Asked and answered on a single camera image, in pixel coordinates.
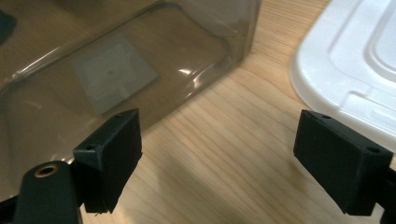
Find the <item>clear plastic container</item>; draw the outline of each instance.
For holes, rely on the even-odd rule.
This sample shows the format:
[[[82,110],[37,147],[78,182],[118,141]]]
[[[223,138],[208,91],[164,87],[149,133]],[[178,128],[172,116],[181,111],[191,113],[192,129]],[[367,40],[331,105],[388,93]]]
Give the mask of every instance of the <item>clear plastic container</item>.
[[[6,1],[0,200],[22,175],[139,108],[145,130],[248,54],[261,0]]]

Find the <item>wood grain surface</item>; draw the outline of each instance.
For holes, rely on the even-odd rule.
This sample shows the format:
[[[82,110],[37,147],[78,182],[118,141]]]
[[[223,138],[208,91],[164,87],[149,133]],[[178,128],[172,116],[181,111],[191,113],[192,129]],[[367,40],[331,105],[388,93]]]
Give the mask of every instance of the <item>wood grain surface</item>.
[[[29,4],[5,0],[2,6],[18,8],[21,2]],[[136,8],[149,3],[137,2]],[[328,2],[263,0],[253,48],[242,64],[144,132],[144,155],[114,213],[86,214],[82,208],[84,223],[379,223],[380,206],[371,217],[342,214],[292,152],[300,112],[308,107],[290,85],[289,61]],[[106,15],[120,7],[102,3]],[[12,49],[38,37],[12,42],[0,50],[4,64],[29,62],[101,20],[92,15],[92,21],[79,21],[68,9],[73,6],[54,18],[78,26],[66,25],[66,35],[30,46],[39,49],[32,55]],[[17,69],[9,64],[3,72]]]

